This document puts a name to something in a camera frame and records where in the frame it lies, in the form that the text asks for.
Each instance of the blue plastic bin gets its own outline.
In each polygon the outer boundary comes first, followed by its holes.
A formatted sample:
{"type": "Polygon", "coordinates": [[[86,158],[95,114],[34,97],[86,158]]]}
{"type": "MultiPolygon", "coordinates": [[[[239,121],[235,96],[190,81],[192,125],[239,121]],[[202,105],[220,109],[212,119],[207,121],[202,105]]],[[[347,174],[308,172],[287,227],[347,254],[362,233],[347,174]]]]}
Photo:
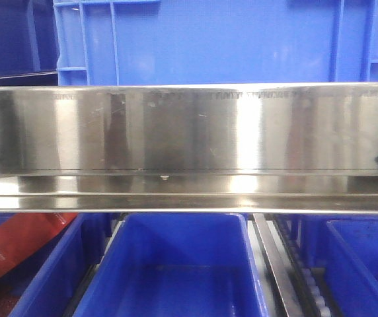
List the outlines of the blue plastic bin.
{"type": "Polygon", "coordinates": [[[332,221],[326,281],[345,317],[378,316],[378,221],[332,221]]]}
{"type": "MultiPolygon", "coordinates": [[[[0,214],[0,224],[12,214],[0,214]]],[[[20,300],[9,317],[61,317],[88,268],[104,253],[109,214],[80,214],[61,234],[0,279],[20,300]]]]}
{"type": "Polygon", "coordinates": [[[307,267],[325,267],[328,257],[331,220],[378,220],[378,215],[298,215],[300,236],[297,237],[301,258],[307,267]]]}
{"type": "Polygon", "coordinates": [[[84,316],[268,316],[243,216],[128,216],[75,311],[84,316]]]}
{"type": "Polygon", "coordinates": [[[378,0],[54,0],[61,85],[378,81],[378,0]]]}
{"type": "Polygon", "coordinates": [[[52,5],[52,0],[0,0],[0,76],[56,69],[52,5]]]}

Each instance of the reflective metal surface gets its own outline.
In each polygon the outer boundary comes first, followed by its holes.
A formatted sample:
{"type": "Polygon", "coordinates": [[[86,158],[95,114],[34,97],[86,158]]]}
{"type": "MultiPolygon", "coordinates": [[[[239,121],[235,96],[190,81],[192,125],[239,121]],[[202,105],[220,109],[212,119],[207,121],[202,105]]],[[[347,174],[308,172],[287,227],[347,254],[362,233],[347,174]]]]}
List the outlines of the reflective metal surface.
{"type": "Polygon", "coordinates": [[[265,253],[264,260],[272,273],[272,277],[282,300],[285,315],[287,317],[304,317],[305,314],[302,311],[301,304],[299,303],[299,299],[297,298],[295,289],[287,274],[286,267],[264,215],[254,215],[254,228],[258,241],[261,241],[263,246],[265,253]]]}
{"type": "Polygon", "coordinates": [[[378,210],[378,83],[0,88],[0,195],[47,210],[378,210]]]}

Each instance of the blue storage box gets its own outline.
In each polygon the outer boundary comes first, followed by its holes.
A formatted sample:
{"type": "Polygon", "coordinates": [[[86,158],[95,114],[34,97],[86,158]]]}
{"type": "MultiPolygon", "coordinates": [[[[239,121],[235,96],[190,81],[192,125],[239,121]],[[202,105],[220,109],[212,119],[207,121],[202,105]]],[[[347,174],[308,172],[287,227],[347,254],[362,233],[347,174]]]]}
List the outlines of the blue storage box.
{"type": "Polygon", "coordinates": [[[378,316],[378,221],[331,221],[326,281],[345,317],[378,316]]]}
{"type": "Polygon", "coordinates": [[[378,0],[54,0],[61,85],[378,81],[378,0]]]}
{"type": "Polygon", "coordinates": [[[74,314],[86,316],[268,316],[243,216],[128,216],[74,314]]]}
{"type": "Polygon", "coordinates": [[[0,77],[56,69],[52,0],[0,0],[0,77]]]}
{"type": "Polygon", "coordinates": [[[307,267],[325,267],[328,257],[327,221],[378,220],[378,215],[298,215],[300,237],[297,237],[301,258],[307,267]]]}
{"type": "MultiPolygon", "coordinates": [[[[0,224],[12,214],[0,213],[0,224]]],[[[20,297],[9,317],[61,317],[91,265],[104,253],[109,214],[80,214],[61,234],[0,279],[20,297]]]]}

